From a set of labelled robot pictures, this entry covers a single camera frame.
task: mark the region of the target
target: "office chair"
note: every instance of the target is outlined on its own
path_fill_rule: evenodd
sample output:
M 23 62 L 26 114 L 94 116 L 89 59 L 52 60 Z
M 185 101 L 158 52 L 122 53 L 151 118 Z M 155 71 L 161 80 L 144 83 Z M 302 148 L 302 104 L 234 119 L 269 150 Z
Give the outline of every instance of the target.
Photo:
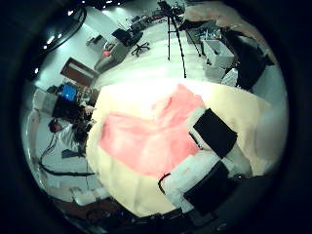
M 139 41 L 139 39 L 142 37 L 143 33 L 142 32 L 138 32 L 136 34 L 134 34 L 134 36 L 132 36 L 130 34 L 130 32 L 125 31 L 121 28 L 118 28 L 117 30 L 115 30 L 112 35 L 114 37 L 116 37 L 119 41 L 121 41 L 126 47 L 132 47 L 133 45 L 136 45 L 136 48 L 131 52 L 132 55 L 134 55 L 134 53 L 136 53 L 136 56 L 138 57 L 138 53 L 142 50 L 142 49 L 147 49 L 149 50 L 150 48 L 148 47 L 149 43 L 145 42 L 142 45 L 139 45 L 137 42 Z

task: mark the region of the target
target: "black cable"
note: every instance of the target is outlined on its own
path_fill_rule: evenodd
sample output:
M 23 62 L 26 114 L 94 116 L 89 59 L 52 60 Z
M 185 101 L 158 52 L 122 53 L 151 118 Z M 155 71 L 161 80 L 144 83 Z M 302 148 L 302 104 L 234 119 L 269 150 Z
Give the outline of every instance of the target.
M 86 172 L 88 173 L 88 168 L 89 168 L 88 161 L 86 161 L 86 166 L 87 166 Z M 87 182 L 88 190 L 90 190 L 89 183 L 88 183 L 88 177 L 87 176 L 86 176 L 86 182 Z
M 82 8 L 78 8 L 76 10 L 74 10 L 74 13 L 71 15 L 73 18 L 75 17 L 75 15 L 77 14 L 77 12 L 79 12 L 79 17 L 78 17 L 78 20 L 80 20 L 82 14 L 83 14 L 83 11 L 80 11 Z M 62 31 L 62 34 L 66 34 L 68 31 L 70 31 L 70 29 L 75 26 L 77 24 L 77 22 L 72 22 L 70 25 L 68 25 L 63 31 Z
M 167 177 L 167 176 L 169 176 L 169 175 L 170 175 L 170 174 L 165 174 L 165 175 L 163 175 L 163 176 L 159 179 L 159 181 L 158 181 L 158 187 L 159 187 L 159 189 L 162 191 L 162 193 L 164 193 L 164 194 L 166 194 L 166 193 L 165 193 L 165 190 L 164 190 L 163 187 L 162 187 L 161 182 L 164 180 L 165 177 Z
M 46 157 L 48 154 L 50 154 L 56 147 L 58 142 L 58 138 L 57 138 L 57 134 L 53 134 L 50 143 L 48 144 L 48 147 L 44 150 L 44 152 L 42 153 L 42 155 L 40 156 L 39 159 L 39 166 L 41 169 L 43 169 L 45 172 L 47 172 L 48 174 L 51 174 L 53 176 L 92 176 L 94 175 L 94 173 L 73 173 L 73 172 L 56 172 L 53 170 L 48 169 L 43 163 L 43 159 L 44 157 Z
M 49 51 L 47 51 L 48 53 L 50 53 L 50 52 L 54 51 L 55 49 L 57 49 L 58 47 L 60 47 L 62 44 L 67 42 L 71 37 L 73 37 L 76 34 L 77 31 L 79 31 L 79 29 L 82 27 L 82 25 L 84 24 L 84 21 L 87 18 L 87 10 L 85 8 L 81 8 L 81 10 L 82 10 L 83 18 L 80 21 L 80 25 L 77 27 L 77 29 L 74 30 L 64 41 L 62 41 L 58 45 L 55 45 L 53 48 L 51 48 Z

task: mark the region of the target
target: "black chair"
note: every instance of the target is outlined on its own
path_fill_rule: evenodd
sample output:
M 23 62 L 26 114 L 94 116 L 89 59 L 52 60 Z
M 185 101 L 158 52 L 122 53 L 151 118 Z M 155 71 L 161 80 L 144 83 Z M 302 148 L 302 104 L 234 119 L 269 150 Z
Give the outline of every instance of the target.
M 136 34 L 134 34 L 133 36 L 130 34 L 130 32 L 125 31 L 121 28 L 118 28 L 117 30 L 115 30 L 112 35 L 114 37 L 116 37 L 119 41 L 121 41 L 121 43 L 124 44 L 124 46 L 126 47 L 132 47 L 134 45 L 136 45 L 136 48 L 131 52 L 132 55 L 134 55 L 134 53 L 136 53 L 136 56 L 138 57 L 138 53 L 142 50 L 142 49 L 147 49 L 149 50 L 150 48 L 148 47 L 149 43 L 145 42 L 142 45 L 139 45 L 137 42 L 139 41 L 139 39 L 142 37 L 143 33 L 142 32 L 138 32 Z
M 141 26 L 139 25 L 139 23 L 134 23 L 130 26 L 131 32 L 136 35 L 138 33 L 140 33 L 142 31 Z

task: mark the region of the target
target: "table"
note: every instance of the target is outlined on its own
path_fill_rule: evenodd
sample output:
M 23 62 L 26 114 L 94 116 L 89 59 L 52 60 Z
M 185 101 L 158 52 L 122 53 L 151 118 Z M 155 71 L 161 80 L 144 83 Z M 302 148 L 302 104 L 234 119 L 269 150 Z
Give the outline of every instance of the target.
M 238 144 L 250 159 L 253 173 L 261 175 L 263 172 L 265 162 L 256 157 L 254 150 L 258 118 L 269 108 L 263 99 L 244 90 L 186 79 L 126 82 L 102 87 L 96 103 L 97 110 L 93 113 L 97 123 L 89 133 L 86 157 L 111 196 L 138 216 L 164 214 L 175 207 L 159 190 L 156 178 L 139 175 L 98 146 L 104 116 L 111 111 L 119 111 L 150 119 L 151 103 L 172 93 L 178 83 L 201 95 L 205 105 L 238 133 Z

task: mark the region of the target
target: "cable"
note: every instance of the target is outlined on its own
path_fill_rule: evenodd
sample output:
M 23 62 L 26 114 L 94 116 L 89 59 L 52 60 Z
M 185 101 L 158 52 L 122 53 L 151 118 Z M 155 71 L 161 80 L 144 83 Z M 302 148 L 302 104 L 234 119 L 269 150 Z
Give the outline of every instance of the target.
M 37 57 L 37 59 L 38 59 L 38 58 L 41 58 L 41 57 L 47 56 L 50 52 L 52 52 L 52 51 L 54 51 L 55 49 L 57 49 L 58 47 L 60 47 L 62 44 L 64 44 L 65 42 L 67 42 L 71 37 L 73 37 L 73 36 L 76 34 L 76 32 L 78 32 L 78 30 L 82 27 L 82 25 L 84 24 L 84 21 L 85 21 L 86 18 L 87 18 L 87 10 L 86 10 L 84 7 L 78 9 L 77 12 L 78 12 L 79 10 L 81 10 L 81 11 L 79 12 L 80 15 L 79 15 L 79 17 L 78 17 L 78 20 L 80 21 L 80 24 L 78 25 L 78 27 L 77 27 L 65 40 L 63 40 L 62 42 L 60 42 L 60 43 L 57 44 L 57 45 L 54 45 L 51 49 L 48 49 L 45 53 L 39 55 L 39 56 Z
M 163 189 L 163 187 L 162 187 L 162 181 L 164 180 L 164 178 L 165 177 L 167 177 L 167 176 L 169 176 L 170 174 L 165 174 L 165 175 L 163 175 L 160 179 L 159 179 L 159 181 L 158 181 L 158 187 L 159 187 L 159 189 L 162 191 L 162 193 L 164 193 L 164 194 L 166 194 L 165 193 L 165 190 Z
M 87 166 L 86 172 L 88 173 L 88 172 L 89 172 L 89 170 L 88 170 L 88 168 L 89 168 L 89 164 L 88 164 L 88 162 L 87 162 L 87 161 L 86 161 L 86 166 Z M 89 183 L 88 183 L 88 177 L 87 177 L 87 176 L 86 176 L 86 182 L 87 182 L 87 187 L 88 187 L 88 190 L 90 190 Z
M 44 157 L 46 157 L 48 154 L 50 154 L 56 147 L 58 142 L 58 137 L 57 134 L 53 134 L 50 143 L 48 144 L 47 148 L 43 151 L 42 155 L 40 156 L 39 159 L 39 166 L 41 169 L 43 169 L 45 172 L 47 172 L 48 174 L 51 174 L 53 176 L 92 176 L 94 175 L 94 173 L 73 173 L 73 172 L 56 172 L 53 170 L 48 169 L 43 163 L 43 159 Z

